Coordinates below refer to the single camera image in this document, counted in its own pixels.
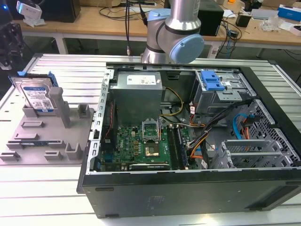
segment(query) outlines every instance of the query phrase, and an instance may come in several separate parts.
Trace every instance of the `black speaker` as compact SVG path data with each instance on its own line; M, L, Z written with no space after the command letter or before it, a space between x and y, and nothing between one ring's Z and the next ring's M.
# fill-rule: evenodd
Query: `black speaker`
M202 25L200 34L216 36L221 25L224 10L214 0L201 0L198 18Z

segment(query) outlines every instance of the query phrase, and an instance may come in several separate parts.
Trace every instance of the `wooden desk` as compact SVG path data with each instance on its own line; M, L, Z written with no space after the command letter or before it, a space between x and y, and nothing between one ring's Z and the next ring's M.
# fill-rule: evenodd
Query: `wooden desk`
M243 3L236 1L235 4L224 3L224 7L237 13ZM110 16L124 16L124 11L110 13ZM97 7L81 7L79 17L74 23L60 23L46 21L47 25L30 27L23 21L16 21L21 24L23 34L26 36L53 37L56 39L59 52L67 54L65 38L95 39L95 40L126 40L124 21L116 21L99 15ZM241 28L242 38L237 42L237 46L256 47L256 48L281 48L281 49L301 49L301 38L288 31L263 32L259 28L260 21L252 20L247 28ZM142 21L131 20L130 40L146 41L147 28ZM215 58L219 47L226 38L224 28L221 28L216 37L204 36L205 44L210 45L208 58Z
M124 11L110 13L110 16L124 16ZM136 20L130 21L130 40L146 41L147 28L138 16ZM97 7L81 7L79 17L74 23L60 23L46 21L47 25L30 27L23 21L16 21L21 25L23 34L26 36L54 37L56 39L59 52L67 54L68 50L64 38L96 39L96 40L126 40L125 22L112 20L99 15ZM211 49L219 48L224 37L204 36L205 44L211 45Z
M234 13L238 13L241 8L244 7L244 3L241 1L236 1L235 4L230 4L225 1L223 6L232 10ZM271 7L261 7L261 9L277 10L277 8ZM237 17L228 18L227 21L235 24L236 19ZM294 24L298 23L289 19L284 20ZM246 28L240 27L240 30L243 34L241 39L236 43L236 46L277 49L301 49L301 37L298 37L285 30L280 30L278 32L264 32L260 29L261 22L261 20L251 19L249 25ZM218 34L220 37L226 38L226 31L224 28L221 27Z

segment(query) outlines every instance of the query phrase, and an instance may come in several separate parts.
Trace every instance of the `desk leg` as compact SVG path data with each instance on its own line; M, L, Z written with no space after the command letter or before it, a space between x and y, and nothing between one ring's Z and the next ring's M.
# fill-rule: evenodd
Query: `desk leg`
M264 50L265 50L265 48L261 48L261 49L259 50L259 52L257 53L256 56L257 56L258 58L261 58L262 55L263 55Z
M66 41L63 38L63 35L62 34L57 34L55 36L55 41L56 41L59 53L60 54L68 54L68 49L67 49Z
M216 54L219 48L220 48L219 43L212 42L207 58L216 58Z

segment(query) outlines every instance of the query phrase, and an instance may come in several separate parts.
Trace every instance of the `blue hard drive label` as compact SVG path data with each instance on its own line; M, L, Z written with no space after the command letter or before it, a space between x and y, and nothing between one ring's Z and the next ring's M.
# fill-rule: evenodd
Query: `blue hard drive label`
M24 87L24 90L27 91L45 91L46 89L44 87Z
M53 111L53 105L46 96L47 91L44 87L23 87L24 94L31 106L39 112Z
M42 110L37 110L37 112L53 112L53 110L44 110L44 109L42 109Z

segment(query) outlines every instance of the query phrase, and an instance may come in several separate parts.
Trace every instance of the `yellow wire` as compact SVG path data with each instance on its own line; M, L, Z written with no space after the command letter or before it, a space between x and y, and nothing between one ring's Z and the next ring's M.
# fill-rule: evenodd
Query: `yellow wire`
M170 113L170 114L160 114L159 116L174 116L174 115L177 115L179 113L182 112L183 108L184 108L184 103L182 101L182 98L179 96L179 94L176 93L176 91L174 91L172 88L169 88L169 87L166 87L166 89L169 89L170 91L172 91L180 100L181 102L181 108L179 111L175 112L175 113Z

